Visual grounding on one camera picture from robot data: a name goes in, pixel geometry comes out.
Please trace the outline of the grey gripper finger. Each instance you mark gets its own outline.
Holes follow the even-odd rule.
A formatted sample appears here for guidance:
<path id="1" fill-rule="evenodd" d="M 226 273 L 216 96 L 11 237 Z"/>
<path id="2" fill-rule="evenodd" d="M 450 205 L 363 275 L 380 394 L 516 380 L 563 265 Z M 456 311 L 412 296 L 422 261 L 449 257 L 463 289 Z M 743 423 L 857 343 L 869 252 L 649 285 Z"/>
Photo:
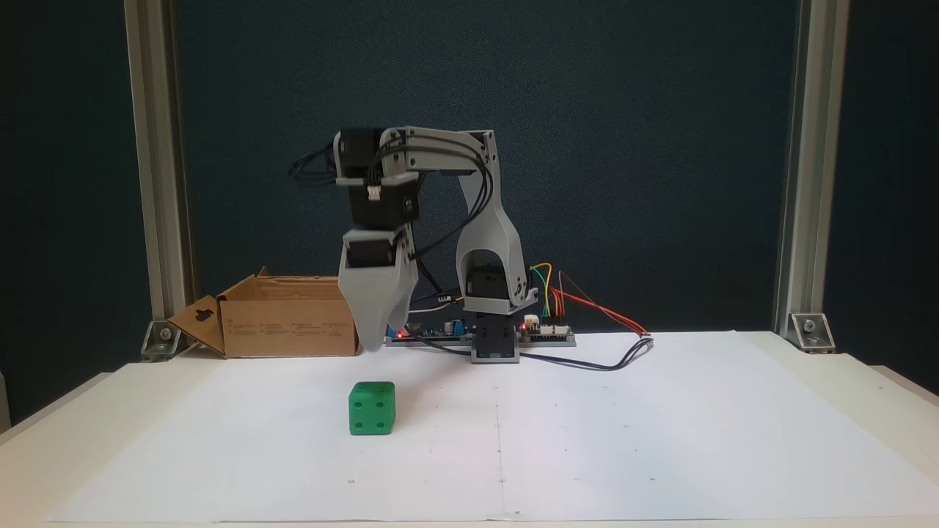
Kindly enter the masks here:
<path id="1" fill-rule="evenodd" d="M 416 265 L 401 265 L 392 299 L 392 330 L 402 331 L 408 322 L 414 287 L 418 283 Z"/>
<path id="2" fill-rule="evenodd" d="M 364 351 L 381 348 L 389 327 L 398 331 L 405 326 L 409 313 L 407 267 L 341 268 L 338 284 Z"/>

